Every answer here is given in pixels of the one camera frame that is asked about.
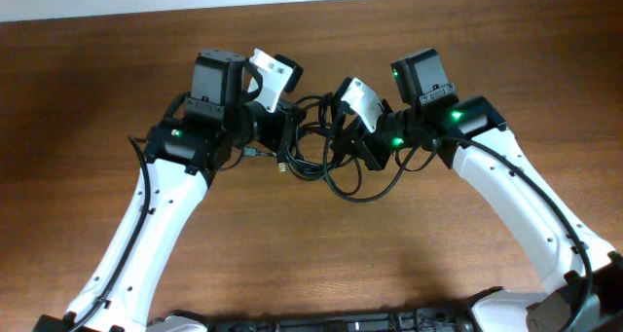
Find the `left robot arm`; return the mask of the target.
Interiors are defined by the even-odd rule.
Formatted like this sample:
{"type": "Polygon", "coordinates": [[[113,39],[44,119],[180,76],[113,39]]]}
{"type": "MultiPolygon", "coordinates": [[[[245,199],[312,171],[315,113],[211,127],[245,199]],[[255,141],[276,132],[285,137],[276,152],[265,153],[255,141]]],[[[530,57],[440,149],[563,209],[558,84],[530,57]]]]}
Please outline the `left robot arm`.
{"type": "Polygon", "coordinates": [[[280,97],[292,92],[302,67],[283,55],[251,57],[203,50],[192,87],[174,98],[148,132],[130,143],[139,178],[102,260],[61,318],[43,314],[37,331],[145,331],[166,262],[182,229],[231,157],[262,136],[274,139],[280,97]]]}

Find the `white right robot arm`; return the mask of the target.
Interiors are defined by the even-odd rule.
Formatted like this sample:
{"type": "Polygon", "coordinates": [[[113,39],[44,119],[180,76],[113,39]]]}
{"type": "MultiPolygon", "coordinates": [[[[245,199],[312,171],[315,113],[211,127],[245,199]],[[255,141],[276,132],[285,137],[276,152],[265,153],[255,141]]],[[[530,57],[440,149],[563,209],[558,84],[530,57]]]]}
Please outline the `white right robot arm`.
{"type": "Polygon", "coordinates": [[[420,328],[456,331],[618,331],[622,257],[586,226],[540,176],[504,118],[483,96],[460,99],[432,49],[391,65],[404,109],[347,78],[334,94],[326,153],[381,170],[401,150],[426,150],[468,182],[529,257],[534,294],[494,287],[459,307],[419,310],[420,328]]]}

